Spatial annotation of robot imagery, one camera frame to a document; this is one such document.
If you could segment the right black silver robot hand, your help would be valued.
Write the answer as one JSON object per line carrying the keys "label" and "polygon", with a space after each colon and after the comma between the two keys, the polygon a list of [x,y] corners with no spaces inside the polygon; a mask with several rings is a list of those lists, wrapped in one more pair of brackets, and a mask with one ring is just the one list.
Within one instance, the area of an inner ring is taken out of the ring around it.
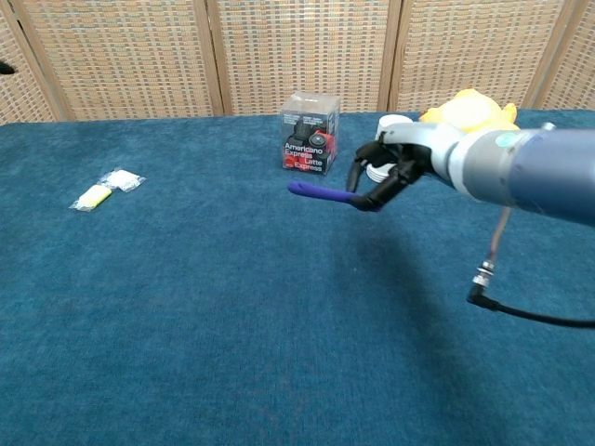
{"label": "right black silver robot hand", "polygon": [[[346,190],[348,203],[358,210],[380,210],[391,199],[421,177],[432,176],[453,185],[448,161],[465,133],[445,123],[403,123],[389,125],[373,141],[363,144],[350,169]],[[392,164],[387,178],[364,195],[356,193],[360,176],[368,165]]]}

